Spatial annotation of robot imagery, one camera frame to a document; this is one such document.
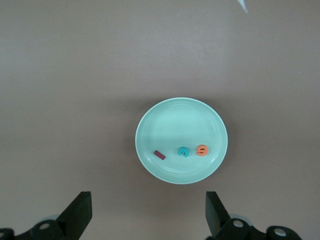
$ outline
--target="light green plate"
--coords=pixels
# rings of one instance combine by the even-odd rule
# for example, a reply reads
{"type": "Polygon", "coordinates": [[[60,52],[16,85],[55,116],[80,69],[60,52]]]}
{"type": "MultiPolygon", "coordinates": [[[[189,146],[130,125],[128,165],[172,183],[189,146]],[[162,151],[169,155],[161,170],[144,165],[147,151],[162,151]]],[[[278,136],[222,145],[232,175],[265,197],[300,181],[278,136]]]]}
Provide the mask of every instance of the light green plate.
{"type": "Polygon", "coordinates": [[[191,184],[211,175],[224,160],[227,147],[227,130],[216,111],[186,97],[154,105],[135,133],[135,148],[143,166],[155,177],[173,184],[191,184]],[[206,156],[197,155],[199,145],[208,147],[206,156]],[[180,147],[189,149],[188,157],[178,155],[180,147]],[[156,156],[155,151],[165,159],[156,156]]]}

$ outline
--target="plate rim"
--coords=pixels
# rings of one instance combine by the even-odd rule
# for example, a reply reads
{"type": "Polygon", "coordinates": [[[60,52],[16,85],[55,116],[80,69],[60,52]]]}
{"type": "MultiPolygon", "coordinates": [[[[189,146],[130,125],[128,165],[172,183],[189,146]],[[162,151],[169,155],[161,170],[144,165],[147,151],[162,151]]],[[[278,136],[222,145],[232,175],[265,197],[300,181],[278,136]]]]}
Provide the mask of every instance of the plate rim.
{"type": "Polygon", "coordinates": [[[224,121],[222,120],[222,118],[220,117],[220,115],[211,107],[209,106],[208,104],[204,103],[203,101],[200,101],[198,99],[195,99],[195,98],[191,98],[191,97],[173,97],[173,98],[168,98],[168,99],[165,99],[163,101],[160,101],[158,102],[157,104],[153,105],[151,108],[149,108],[149,110],[142,116],[142,118],[140,119],[139,121],[139,124],[136,128],[136,131],[135,131],[135,138],[134,138],[134,145],[135,145],[135,151],[136,151],[136,154],[141,162],[141,164],[144,166],[144,168],[149,172],[151,173],[154,177],[156,177],[157,179],[160,179],[164,182],[167,182],[167,183],[170,183],[170,184],[177,184],[177,185],[186,185],[186,184],[194,184],[194,183],[197,183],[197,182],[200,182],[206,178],[208,178],[209,176],[211,176],[219,167],[220,165],[222,164],[222,162],[224,161],[225,157],[226,157],[226,154],[227,154],[227,150],[228,150],[228,144],[229,144],[229,139],[228,139],[228,131],[227,131],[227,128],[226,128],[226,125],[224,123],[224,121]],[[167,180],[167,179],[164,179],[160,176],[157,176],[156,174],[154,174],[150,169],[147,168],[147,166],[144,164],[144,162],[142,161],[141,159],[141,156],[139,155],[139,151],[138,151],[138,148],[137,148],[137,136],[138,136],[138,131],[140,129],[140,126],[143,122],[143,120],[145,119],[145,117],[148,115],[149,112],[151,112],[154,108],[156,108],[158,105],[160,104],[163,104],[165,102],[168,102],[168,101],[174,101],[174,100],[188,100],[188,101],[193,101],[193,102],[198,102],[200,104],[203,104],[205,105],[206,107],[208,107],[209,109],[211,109],[215,114],[216,116],[219,118],[219,120],[221,121],[222,125],[223,125],[223,129],[224,129],[224,132],[225,132],[225,141],[226,141],[226,144],[225,144],[225,149],[223,149],[223,158],[221,160],[221,162],[219,163],[219,165],[213,170],[210,172],[210,174],[204,176],[204,177],[201,177],[197,180],[193,180],[193,181],[186,181],[186,182],[175,182],[175,181],[170,181],[170,180],[167,180]]]}

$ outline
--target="plate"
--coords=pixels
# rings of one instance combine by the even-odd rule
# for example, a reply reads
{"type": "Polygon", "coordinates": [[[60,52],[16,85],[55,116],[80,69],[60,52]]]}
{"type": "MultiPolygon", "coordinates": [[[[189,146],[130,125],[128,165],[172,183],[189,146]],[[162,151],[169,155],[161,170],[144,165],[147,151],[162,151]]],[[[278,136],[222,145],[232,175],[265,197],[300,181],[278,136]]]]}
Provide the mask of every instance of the plate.
{"type": "Polygon", "coordinates": [[[143,166],[172,184],[196,183],[210,176],[224,160],[227,147],[221,117],[193,98],[170,98],[154,105],[135,133],[135,148],[143,166]],[[199,152],[200,145],[207,147],[207,154],[199,152]]]}

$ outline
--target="orange letter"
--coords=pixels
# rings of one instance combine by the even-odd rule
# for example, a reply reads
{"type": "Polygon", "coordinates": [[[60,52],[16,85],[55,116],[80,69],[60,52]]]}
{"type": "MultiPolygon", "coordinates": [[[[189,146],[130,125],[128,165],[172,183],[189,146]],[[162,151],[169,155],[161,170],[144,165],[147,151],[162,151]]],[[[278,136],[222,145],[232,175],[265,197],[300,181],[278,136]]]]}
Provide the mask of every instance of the orange letter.
{"type": "Polygon", "coordinates": [[[206,145],[199,145],[197,148],[196,148],[196,154],[198,154],[198,156],[205,156],[208,154],[208,147],[206,145]]]}

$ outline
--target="small toy piece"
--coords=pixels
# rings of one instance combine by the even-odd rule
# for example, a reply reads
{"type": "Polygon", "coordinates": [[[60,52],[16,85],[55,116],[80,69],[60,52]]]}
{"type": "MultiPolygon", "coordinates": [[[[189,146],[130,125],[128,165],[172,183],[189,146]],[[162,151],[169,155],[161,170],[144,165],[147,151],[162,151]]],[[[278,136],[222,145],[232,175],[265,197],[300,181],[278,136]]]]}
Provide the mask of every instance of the small toy piece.
{"type": "Polygon", "coordinates": [[[208,152],[209,152],[209,150],[208,150],[208,147],[207,147],[206,145],[199,145],[199,146],[196,148],[196,154],[197,154],[198,156],[203,157],[203,156],[207,155],[208,152]]]}
{"type": "Polygon", "coordinates": [[[182,146],[178,150],[178,155],[183,155],[185,158],[189,156],[189,149],[185,146],[182,146]]]}
{"type": "Polygon", "coordinates": [[[165,155],[163,155],[161,152],[159,152],[159,151],[157,151],[157,150],[155,150],[155,151],[153,152],[153,154],[156,155],[156,156],[157,156],[158,158],[160,158],[161,160],[165,160],[165,158],[166,158],[165,155]]]}

